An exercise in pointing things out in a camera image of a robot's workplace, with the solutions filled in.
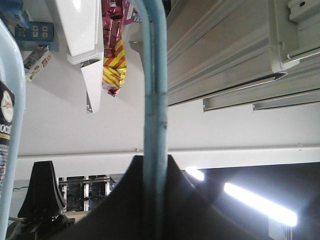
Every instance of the cable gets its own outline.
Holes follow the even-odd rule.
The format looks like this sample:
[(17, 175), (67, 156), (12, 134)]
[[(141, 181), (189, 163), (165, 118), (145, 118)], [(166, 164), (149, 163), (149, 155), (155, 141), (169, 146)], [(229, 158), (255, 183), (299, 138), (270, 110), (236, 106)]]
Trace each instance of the cable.
[(20, 189), (25, 189), (25, 188), (28, 188), (29, 186), (22, 186), (22, 187), (15, 187), (14, 189), (13, 189), (13, 191), (14, 190), (20, 190)]

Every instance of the fluorescent light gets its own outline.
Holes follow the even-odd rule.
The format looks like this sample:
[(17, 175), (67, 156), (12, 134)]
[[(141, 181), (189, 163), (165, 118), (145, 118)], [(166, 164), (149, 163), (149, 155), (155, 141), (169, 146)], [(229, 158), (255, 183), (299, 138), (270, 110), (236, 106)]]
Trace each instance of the fluorescent light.
[(199, 171), (198, 169), (196, 169), (195, 167), (187, 167), (185, 169), (185, 171), (190, 174), (192, 177), (203, 181), (205, 180), (205, 175), (203, 174), (203, 172)]
[(268, 215), (271, 219), (291, 227), (294, 227), (297, 224), (297, 215), (293, 211), (270, 200), (267, 200), (231, 183), (224, 184), (224, 191), (239, 201)]

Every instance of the metal pole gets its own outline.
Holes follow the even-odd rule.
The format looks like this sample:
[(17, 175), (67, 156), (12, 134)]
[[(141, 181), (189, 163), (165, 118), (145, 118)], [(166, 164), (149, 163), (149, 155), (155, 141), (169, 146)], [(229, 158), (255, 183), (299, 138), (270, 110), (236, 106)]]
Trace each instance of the metal pole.
[(0, 58), (3, 58), (0, 64), (3, 64), (4, 67), (4, 69), (1, 69), (0, 66), (0, 71), (3, 71), (1, 74), (4, 76), (4, 79), (2, 80), (5, 81), (8, 88), (14, 93), (10, 146), (0, 197), (0, 240), (5, 240), (17, 165), (22, 121), (26, 108), (26, 78), (19, 48), (1, 20), (0, 43)]
[(167, 179), (167, 25), (161, 0), (143, 0), (153, 26), (153, 89), (145, 89), (143, 233), (145, 240), (162, 240)]

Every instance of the snack bag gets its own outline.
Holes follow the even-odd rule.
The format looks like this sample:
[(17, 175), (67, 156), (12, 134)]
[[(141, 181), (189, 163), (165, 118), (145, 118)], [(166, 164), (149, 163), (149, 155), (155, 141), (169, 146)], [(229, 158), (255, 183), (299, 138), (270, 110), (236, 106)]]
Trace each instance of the snack bag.
[(116, 56), (117, 42), (121, 37), (121, 20), (113, 20), (109, 15), (102, 17), (104, 57)]
[(122, 0), (102, 0), (102, 16), (109, 15), (113, 20), (119, 20), (124, 17), (124, 5)]
[(116, 45), (116, 57), (104, 58), (102, 88), (115, 97), (125, 83), (127, 62), (122, 39)]

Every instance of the printed label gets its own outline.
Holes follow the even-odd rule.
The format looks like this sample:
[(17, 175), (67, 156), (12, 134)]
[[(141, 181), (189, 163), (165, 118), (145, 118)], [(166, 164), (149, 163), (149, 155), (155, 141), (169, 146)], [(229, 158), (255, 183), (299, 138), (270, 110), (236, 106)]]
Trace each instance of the printed label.
[(0, 79), (0, 196), (5, 178), (15, 96)]

